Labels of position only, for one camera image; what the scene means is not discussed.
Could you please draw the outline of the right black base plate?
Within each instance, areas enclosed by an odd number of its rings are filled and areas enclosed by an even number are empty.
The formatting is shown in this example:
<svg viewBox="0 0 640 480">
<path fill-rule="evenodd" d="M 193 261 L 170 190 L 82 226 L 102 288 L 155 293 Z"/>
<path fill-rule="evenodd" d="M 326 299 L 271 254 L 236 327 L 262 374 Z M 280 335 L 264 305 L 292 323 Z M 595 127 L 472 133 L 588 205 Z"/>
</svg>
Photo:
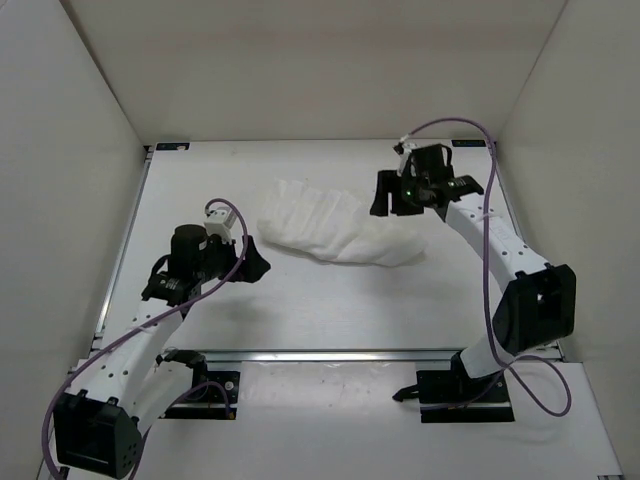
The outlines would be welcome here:
<svg viewBox="0 0 640 480">
<path fill-rule="evenodd" d="M 398 390 L 392 399 L 417 400 L 422 424 L 495 424 L 515 421 L 502 373 L 463 381 L 451 371 L 419 370 L 416 383 Z"/>
</svg>

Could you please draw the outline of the left blue corner label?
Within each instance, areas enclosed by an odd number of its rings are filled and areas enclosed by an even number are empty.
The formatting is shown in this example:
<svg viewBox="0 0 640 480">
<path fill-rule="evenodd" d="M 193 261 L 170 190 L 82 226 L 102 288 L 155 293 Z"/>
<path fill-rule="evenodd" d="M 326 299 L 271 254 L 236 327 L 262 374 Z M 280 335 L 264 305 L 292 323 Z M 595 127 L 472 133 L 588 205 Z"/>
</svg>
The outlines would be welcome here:
<svg viewBox="0 0 640 480">
<path fill-rule="evenodd" d="M 189 148 L 189 142 L 159 142 L 155 146 L 156 151 L 186 151 Z"/>
</svg>

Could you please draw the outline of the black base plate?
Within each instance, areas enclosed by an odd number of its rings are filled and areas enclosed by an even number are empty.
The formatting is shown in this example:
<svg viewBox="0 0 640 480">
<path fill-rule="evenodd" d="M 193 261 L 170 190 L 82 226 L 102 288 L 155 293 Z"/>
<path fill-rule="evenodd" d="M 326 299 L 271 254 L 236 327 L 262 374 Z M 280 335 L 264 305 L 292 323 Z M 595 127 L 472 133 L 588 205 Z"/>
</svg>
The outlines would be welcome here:
<svg viewBox="0 0 640 480">
<path fill-rule="evenodd" d="M 419 370 L 416 383 L 398 390 L 392 399 L 417 400 L 422 424 L 495 424 L 515 421 L 502 373 L 463 381 L 451 371 Z"/>
<path fill-rule="evenodd" d="M 233 421 L 237 417 L 241 372 L 239 364 L 208 363 L 195 380 L 195 391 L 172 405 L 163 415 L 172 420 Z"/>
</svg>

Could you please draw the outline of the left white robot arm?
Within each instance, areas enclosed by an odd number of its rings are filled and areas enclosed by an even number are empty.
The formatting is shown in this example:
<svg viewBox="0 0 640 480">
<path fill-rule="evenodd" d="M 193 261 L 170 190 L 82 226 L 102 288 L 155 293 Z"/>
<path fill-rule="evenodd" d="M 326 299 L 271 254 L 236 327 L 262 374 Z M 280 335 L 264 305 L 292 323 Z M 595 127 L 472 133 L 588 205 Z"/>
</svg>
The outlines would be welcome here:
<svg viewBox="0 0 640 480">
<path fill-rule="evenodd" d="M 58 463 L 112 479 L 132 474 L 152 424 L 180 397 L 208 389 L 201 354 L 166 348 L 191 307 L 207 297 L 204 284 L 255 283 L 270 268 L 252 236 L 237 251 L 226 234 L 176 227 L 126 332 L 86 361 L 54 402 Z"/>
</svg>

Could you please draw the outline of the white pleated skirt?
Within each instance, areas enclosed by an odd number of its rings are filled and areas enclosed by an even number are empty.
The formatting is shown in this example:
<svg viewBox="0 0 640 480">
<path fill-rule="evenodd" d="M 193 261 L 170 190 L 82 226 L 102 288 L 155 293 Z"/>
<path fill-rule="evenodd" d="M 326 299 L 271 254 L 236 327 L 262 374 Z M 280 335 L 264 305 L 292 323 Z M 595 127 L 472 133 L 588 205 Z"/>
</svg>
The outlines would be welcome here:
<svg viewBox="0 0 640 480">
<path fill-rule="evenodd" d="M 417 229 L 370 215 L 352 193 L 317 189 L 297 180 L 274 181 L 257 230 L 269 244 L 337 264 L 396 267 L 427 247 Z"/>
</svg>

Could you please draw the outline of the blue corner label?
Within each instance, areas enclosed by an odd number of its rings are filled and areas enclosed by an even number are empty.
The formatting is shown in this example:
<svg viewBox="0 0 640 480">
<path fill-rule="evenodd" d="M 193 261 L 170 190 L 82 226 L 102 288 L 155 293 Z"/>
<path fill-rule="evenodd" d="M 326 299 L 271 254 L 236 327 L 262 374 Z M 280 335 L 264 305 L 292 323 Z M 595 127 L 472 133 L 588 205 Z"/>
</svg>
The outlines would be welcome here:
<svg viewBox="0 0 640 480">
<path fill-rule="evenodd" d="M 484 140 L 477 139 L 453 139 L 451 145 L 455 148 L 485 148 Z"/>
<path fill-rule="evenodd" d="M 189 142 L 159 142 L 155 146 L 156 151 L 186 151 L 189 148 Z"/>
</svg>

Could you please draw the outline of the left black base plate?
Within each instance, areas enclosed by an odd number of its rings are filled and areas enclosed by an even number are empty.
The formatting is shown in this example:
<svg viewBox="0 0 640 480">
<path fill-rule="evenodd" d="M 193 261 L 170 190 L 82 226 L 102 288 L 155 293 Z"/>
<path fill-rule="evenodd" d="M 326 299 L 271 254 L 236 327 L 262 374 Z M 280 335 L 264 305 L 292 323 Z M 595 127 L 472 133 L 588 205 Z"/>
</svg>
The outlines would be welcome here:
<svg viewBox="0 0 640 480">
<path fill-rule="evenodd" d="M 163 415 L 172 420 L 233 421 L 237 417 L 241 372 L 239 364 L 208 363 L 195 380 L 195 391 L 172 405 Z"/>
</svg>

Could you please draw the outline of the right blue corner label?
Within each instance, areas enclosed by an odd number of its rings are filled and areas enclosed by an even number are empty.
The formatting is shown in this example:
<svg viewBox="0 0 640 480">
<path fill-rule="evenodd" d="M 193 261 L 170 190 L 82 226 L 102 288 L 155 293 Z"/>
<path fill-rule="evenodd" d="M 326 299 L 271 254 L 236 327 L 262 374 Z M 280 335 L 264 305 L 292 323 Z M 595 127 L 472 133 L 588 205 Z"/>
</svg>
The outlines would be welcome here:
<svg viewBox="0 0 640 480">
<path fill-rule="evenodd" d="M 484 140 L 477 139 L 453 139 L 451 145 L 455 148 L 485 148 Z"/>
</svg>

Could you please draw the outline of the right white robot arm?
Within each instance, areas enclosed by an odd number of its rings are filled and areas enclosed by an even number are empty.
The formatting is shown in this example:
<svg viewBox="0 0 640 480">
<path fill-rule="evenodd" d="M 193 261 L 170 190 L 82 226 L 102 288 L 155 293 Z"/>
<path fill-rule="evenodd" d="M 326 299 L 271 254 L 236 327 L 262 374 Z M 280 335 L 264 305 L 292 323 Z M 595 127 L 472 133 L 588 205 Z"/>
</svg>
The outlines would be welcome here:
<svg viewBox="0 0 640 480">
<path fill-rule="evenodd" d="M 455 174 L 450 147 L 400 142 L 394 150 L 400 164 L 379 171 L 371 214 L 435 211 L 478 254 L 484 279 L 495 280 L 502 294 L 489 312 L 486 334 L 451 360 L 449 391 L 471 400 L 483 390 L 484 379 L 519 355 L 573 333 L 576 275 L 530 248 L 492 211 L 487 190 L 472 176 Z"/>
</svg>

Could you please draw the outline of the aluminium table rail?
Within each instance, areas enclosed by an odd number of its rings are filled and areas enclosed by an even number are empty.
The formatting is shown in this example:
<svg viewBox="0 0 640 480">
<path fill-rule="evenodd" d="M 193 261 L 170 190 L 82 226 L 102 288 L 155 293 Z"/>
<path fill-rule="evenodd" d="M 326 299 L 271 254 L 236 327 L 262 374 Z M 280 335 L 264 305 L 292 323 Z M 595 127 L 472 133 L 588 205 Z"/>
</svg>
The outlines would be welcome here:
<svg viewBox="0 0 640 480">
<path fill-rule="evenodd" d="M 448 362 L 457 350 L 208 350 L 206 359 L 214 363 L 346 363 L 346 362 Z"/>
</svg>

